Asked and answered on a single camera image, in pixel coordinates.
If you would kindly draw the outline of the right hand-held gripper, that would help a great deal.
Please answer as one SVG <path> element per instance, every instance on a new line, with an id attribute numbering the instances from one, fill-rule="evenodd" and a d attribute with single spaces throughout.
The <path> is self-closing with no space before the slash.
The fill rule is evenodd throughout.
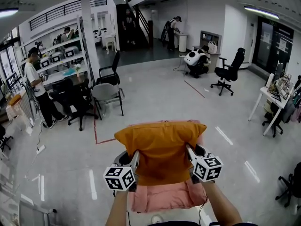
<path id="1" fill-rule="evenodd" d="M 193 175 L 202 182 L 216 180 L 222 171 L 223 162 L 218 156 L 213 157 L 213 153 L 206 147 L 196 144 L 195 147 L 187 144 L 188 158 L 193 165 Z"/>

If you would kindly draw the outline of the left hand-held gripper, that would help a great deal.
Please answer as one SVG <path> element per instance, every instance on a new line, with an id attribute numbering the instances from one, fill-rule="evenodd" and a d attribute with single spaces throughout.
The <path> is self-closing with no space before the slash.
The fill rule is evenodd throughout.
<path id="1" fill-rule="evenodd" d="M 127 151 L 119 154 L 103 174 L 107 187 L 114 191 L 135 192 L 138 182 L 138 176 L 136 175 L 138 166 L 139 151 L 135 151 L 132 160 Z"/>

